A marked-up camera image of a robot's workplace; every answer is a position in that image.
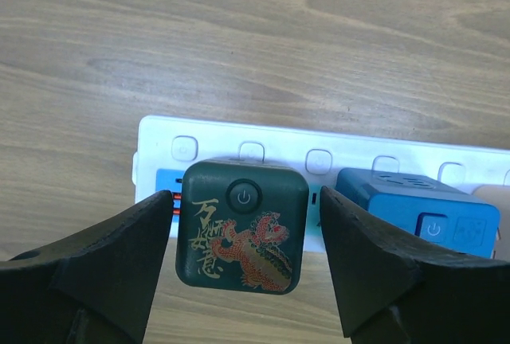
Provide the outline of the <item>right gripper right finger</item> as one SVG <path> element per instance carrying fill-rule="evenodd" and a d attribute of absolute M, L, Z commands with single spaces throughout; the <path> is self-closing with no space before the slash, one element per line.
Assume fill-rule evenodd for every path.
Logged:
<path fill-rule="evenodd" d="M 508 342 L 508 262 L 432 244 L 326 186 L 320 223 L 353 343 Z"/>

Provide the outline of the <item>dark green cube adapter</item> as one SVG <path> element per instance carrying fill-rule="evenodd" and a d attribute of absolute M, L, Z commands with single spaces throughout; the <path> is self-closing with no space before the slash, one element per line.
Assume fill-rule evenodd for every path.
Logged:
<path fill-rule="evenodd" d="M 175 270 L 191 287 L 285 295 L 300 280 L 309 185 L 284 166 L 205 160 L 182 178 Z"/>

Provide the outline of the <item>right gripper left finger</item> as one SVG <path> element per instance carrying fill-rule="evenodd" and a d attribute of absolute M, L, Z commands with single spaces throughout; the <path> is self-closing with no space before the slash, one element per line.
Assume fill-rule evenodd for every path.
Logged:
<path fill-rule="evenodd" d="M 141 343 L 170 235 L 173 195 L 1 262 L 3 343 Z"/>

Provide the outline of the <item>blue cube plug adapter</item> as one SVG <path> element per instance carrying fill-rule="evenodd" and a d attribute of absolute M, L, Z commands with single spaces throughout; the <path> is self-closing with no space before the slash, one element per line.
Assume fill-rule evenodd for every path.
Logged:
<path fill-rule="evenodd" d="M 432 178 L 344 168 L 335 189 L 368 213 L 454 251 L 490 258 L 500 211 Z"/>

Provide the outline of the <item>white multicolour power strip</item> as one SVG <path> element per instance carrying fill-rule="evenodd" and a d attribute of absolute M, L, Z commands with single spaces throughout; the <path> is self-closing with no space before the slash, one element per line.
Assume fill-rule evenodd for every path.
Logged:
<path fill-rule="evenodd" d="M 288 166 L 310 186 L 304 250 L 324 252 L 319 191 L 344 167 L 417 174 L 473 194 L 509 186 L 509 153 L 488 147 L 412 142 L 283 127 L 148 115 L 141 119 L 132 161 L 135 201 L 160 190 L 178 193 L 195 162 L 232 158 Z"/>

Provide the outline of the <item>orange cube plug adapter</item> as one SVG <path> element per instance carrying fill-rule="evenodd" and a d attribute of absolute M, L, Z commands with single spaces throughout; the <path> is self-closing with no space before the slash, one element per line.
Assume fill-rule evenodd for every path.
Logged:
<path fill-rule="evenodd" d="M 500 211 L 500 223 L 496 233 L 492 258 L 509 261 L 510 253 L 510 198 L 509 186 L 484 185 L 477 188 L 474 193 L 476 197 L 497 207 Z"/>

